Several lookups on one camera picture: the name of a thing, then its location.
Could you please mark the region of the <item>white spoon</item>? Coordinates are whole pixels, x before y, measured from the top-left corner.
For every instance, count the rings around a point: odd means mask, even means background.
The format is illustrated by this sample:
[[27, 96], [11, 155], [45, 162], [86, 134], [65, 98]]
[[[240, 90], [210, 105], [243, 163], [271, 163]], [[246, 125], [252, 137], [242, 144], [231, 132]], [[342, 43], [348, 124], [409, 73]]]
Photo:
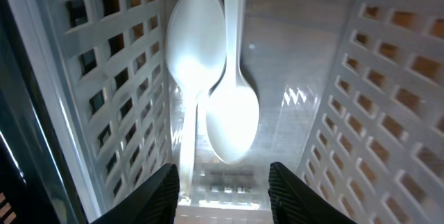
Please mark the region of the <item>white spoon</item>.
[[239, 163], [257, 132], [257, 94], [240, 68], [246, 0], [224, 0], [226, 64], [206, 112], [207, 135], [214, 154], [226, 164]]

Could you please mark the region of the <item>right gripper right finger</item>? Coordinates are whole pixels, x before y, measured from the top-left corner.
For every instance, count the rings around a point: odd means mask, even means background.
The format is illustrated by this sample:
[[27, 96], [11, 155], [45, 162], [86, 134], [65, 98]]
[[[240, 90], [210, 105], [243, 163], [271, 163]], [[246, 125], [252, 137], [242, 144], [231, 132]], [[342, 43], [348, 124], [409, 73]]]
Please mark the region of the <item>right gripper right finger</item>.
[[280, 162], [270, 164], [268, 195], [274, 224], [354, 224]]

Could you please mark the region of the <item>white spoon bowl down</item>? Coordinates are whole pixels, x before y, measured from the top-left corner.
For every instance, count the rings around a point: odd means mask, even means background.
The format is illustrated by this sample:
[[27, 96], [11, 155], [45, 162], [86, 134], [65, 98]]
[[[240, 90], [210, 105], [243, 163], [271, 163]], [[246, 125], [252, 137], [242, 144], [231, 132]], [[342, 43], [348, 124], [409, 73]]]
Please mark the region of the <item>white spoon bowl down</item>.
[[166, 65], [182, 92], [180, 195], [190, 197], [196, 150], [198, 97], [221, 77], [225, 66], [222, 0], [178, 0], [166, 31]]

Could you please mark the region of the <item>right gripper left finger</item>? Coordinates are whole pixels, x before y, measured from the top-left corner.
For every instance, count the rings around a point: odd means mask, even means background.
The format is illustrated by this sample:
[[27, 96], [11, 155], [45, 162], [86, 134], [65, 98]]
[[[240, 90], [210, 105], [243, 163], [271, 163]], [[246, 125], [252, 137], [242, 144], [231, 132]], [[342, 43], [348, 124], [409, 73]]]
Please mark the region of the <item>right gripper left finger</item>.
[[93, 224], [173, 224], [179, 191], [178, 168], [166, 163]]

